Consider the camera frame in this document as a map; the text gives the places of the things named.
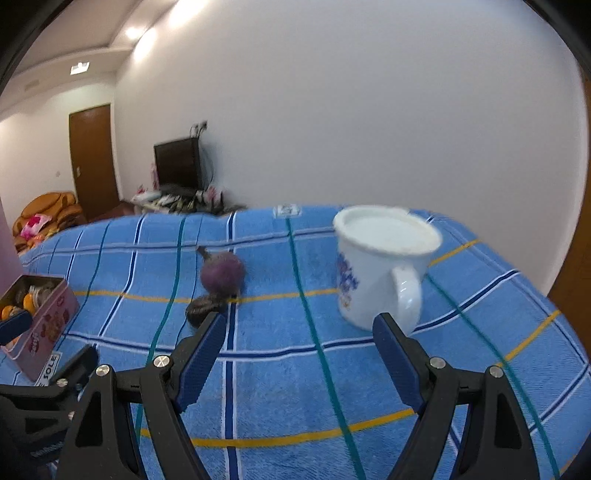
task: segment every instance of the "white wall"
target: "white wall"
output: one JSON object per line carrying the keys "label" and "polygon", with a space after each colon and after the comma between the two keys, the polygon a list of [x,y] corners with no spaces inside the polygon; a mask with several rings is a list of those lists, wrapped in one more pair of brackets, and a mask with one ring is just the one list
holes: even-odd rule
{"label": "white wall", "polygon": [[[114,92],[114,74],[78,80],[0,113],[0,196],[10,226],[35,197],[52,191],[76,191],[69,114],[113,104]],[[114,163],[117,175],[116,156]]]}
{"label": "white wall", "polygon": [[154,143],[207,119],[236,201],[433,209],[548,291],[580,210],[586,114],[573,56],[521,0],[209,0],[182,19],[118,72],[124,196],[150,184]]}

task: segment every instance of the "black monitor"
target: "black monitor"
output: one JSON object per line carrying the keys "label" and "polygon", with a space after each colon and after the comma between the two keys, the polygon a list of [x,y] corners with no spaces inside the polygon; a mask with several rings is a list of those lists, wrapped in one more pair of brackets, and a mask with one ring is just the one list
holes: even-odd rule
{"label": "black monitor", "polygon": [[177,185],[189,189],[203,189],[197,137],[154,145],[154,157],[161,186]]}

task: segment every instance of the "orange couch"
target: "orange couch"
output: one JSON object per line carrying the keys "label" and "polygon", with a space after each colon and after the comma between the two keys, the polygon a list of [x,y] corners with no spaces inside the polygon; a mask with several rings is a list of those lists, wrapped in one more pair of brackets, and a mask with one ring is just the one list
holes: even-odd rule
{"label": "orange couch", "polygon": [[86,223],[82,207],[78,204],[76,196],[72,192],[50,192],[41,195],[23,209],[21,216],[12,226],[14,246],[17,251],[20,252],[27,246],[30,247],[30,245],[27,245],[27,241],[21,237],[21,231],[29,218],[38,213],[51,217],[51,222],[39,232],[41,235],[46,235],[53,229],[59,231],[68,228],[72,224],[81,225]]}

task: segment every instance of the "mug rim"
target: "mug rim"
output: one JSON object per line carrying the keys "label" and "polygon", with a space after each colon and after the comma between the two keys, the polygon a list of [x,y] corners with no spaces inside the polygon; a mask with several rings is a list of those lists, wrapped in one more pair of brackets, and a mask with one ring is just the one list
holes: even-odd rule
{"label": "mug rim", "polygon": [[[346,226],[347,217],[351,213],[369,213],[369,212],[379,212],[381,214],[386,213],[388,216],[392,216],[398,220],[404,220],[406,222],[413,223],[414,225],[419,226],[425,233],[431,236],[433,240],[433,247],[431,248],[380,248],[374,245],[371,245],[367,242],[361,241],[358,238],[355,238],[350,234]],[[419,257],[422,255],[430,255],[439,249],[441,244],[443,243],[443,236],[441,232],[437,230],[433,225],[427,223],[424,219],[420,218],[417,215],[412,214],[407,208],[404,207],[390,207],[385,205],[354,205],[351,207],[346,207],[342,209],[335,215],[333,219],[333,226],[335,228],[335,232],[337,235],[346,240],[348,243],[352,244],[353,246],[364,250],[369,251],[377,254],[382,255],[406,255],[410,257]]]}

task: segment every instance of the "metal screw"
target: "metal screw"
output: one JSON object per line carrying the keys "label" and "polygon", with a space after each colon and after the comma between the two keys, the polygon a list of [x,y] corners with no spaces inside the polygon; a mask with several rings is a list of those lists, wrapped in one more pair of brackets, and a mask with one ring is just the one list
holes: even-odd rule
{"label": "metal screw", "polygon": [[158,368],[166,367],[170,363],[167,355],[159,355],[154,359],[154,365]]}
{"label": "metal screw", "polygon": [[488,369],[488,371],[491,373],[491,375],[495,378],[500,378],[502,377],[504,374],[503,370],[500,369],[499,367],[497,367],[496,365],[493,365],[492,367],[490,367]]}
{"label": "metal screw", "polygon": [[438,356],[434,356],[433,358],[431,358],[429,360],[429,365],[431,365],[433,368],[442,369],[443,367],[446,366],[446,363],[443,358],[440,358]]}
{"label": "metal screw", "polygon": [[96,368],[96,374],[99,377],[104,377],[107,373],[109,373],[111,369],[109,368],[109,365],[99,365]]}

